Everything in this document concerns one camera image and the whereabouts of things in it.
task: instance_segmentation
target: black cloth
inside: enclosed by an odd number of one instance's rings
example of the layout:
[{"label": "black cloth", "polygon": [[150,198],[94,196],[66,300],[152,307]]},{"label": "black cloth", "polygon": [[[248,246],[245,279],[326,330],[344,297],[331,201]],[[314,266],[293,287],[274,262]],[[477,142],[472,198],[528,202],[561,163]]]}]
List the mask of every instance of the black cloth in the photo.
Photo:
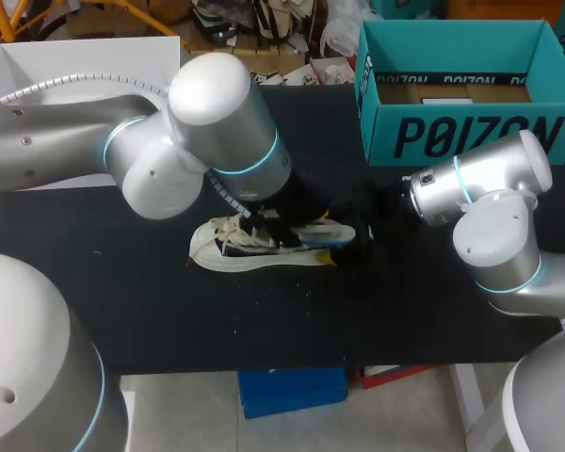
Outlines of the black cloth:
[{"label": "black cloth", "polygon": [[[366,175],[384,185],[411,172],[366,166],[352,87],[264,96],[294,168],[334,201]],[[565,165],[553,176],[535,221],[541,247],[565,252]],[[187,266],[195,228],[230,213],[208,182],[165,221],[137,216],[114,186],[0,194],[0,252],[50,278],[120,374],[516,361],[559,331],[554,318],[496,312],[455,255],[451,228],[421,228],[371,265]]]}]

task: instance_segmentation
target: open box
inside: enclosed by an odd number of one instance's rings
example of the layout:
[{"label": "open box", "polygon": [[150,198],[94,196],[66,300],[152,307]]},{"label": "open box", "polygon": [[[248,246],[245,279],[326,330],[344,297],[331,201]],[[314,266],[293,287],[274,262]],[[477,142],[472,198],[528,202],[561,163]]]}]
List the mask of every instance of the open box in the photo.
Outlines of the open box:
[{"label": "open box", "polygon": [[354,88],[372,166],[435,165],[525,128],[565,162],[565,56],[546,22],[365,22]]},{"label": "open box", "polygon": [[[0,45],[0,97],[18,89],[73,73],[112,73],[167,88],[180,69],[178,37],[121,38],[108,40],[56,40]],[[141,94],[161,105],[156,94],[112,81],[89,81],[61,85],[25,96],[10,105],[70,104]],[[43,188],[110,186],[108,174],[77,177]]]}]

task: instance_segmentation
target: shoe sole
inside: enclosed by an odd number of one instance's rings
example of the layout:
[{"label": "shoe sole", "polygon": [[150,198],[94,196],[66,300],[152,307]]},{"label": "shoe sole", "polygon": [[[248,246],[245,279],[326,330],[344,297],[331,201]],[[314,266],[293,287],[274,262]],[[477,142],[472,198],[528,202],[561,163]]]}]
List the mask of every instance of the shoe sole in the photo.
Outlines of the shoe sole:
[{"label": "shoe sole", "polygon": [[[206,225],[198,228],[192,235],[190,240],[190,248],[193,244],[200,241],[202,233],[212,234],[213,232],[206,228]],[[245,257],[228,257],[222,256],[218,245],[215,241],[203,245],[191,259],[198,265],[208,270],[220,271],[224,273],[240,273],[243,271],[251,271],[265,266],[326,266],[327,262],[318,261],[318,256],[325,250],[305,250],[295,251],[286,254],[272,254],[267,256],[245,256]]]}]

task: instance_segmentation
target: plastic bag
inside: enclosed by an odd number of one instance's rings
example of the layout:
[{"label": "plastic bag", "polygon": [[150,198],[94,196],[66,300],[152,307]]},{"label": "plastic bag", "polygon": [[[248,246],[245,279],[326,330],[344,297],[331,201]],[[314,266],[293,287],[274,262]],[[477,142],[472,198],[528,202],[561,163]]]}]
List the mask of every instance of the plastic bag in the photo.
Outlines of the plastic bag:
[{"label": "plastic bag", "polygon": [[320,55],[324,56],[328,44],[344,57],[353,57],[358,51],[362,22],[382,19],[366,0],[329,0],[329,17],[320,38]]}]

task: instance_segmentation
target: white table leg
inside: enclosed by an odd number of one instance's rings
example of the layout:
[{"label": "white table leg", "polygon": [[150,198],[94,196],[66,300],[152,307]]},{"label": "white table leg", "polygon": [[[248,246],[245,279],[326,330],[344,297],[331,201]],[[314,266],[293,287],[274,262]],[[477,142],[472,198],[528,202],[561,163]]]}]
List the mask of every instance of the white table leg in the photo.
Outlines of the white table leg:
[{"label": "white table leg", "polygon": [[467,434],[485,411],[475,369],[472,364],[453,364],[450,366],[450,377],[459,402],[464,433]]},{"label": "white table leg", "polygon": [[499,391],[492,405],[467,433],[467,452],[492,452],[506,435],[507,428],[502,416],[502,391]]}]

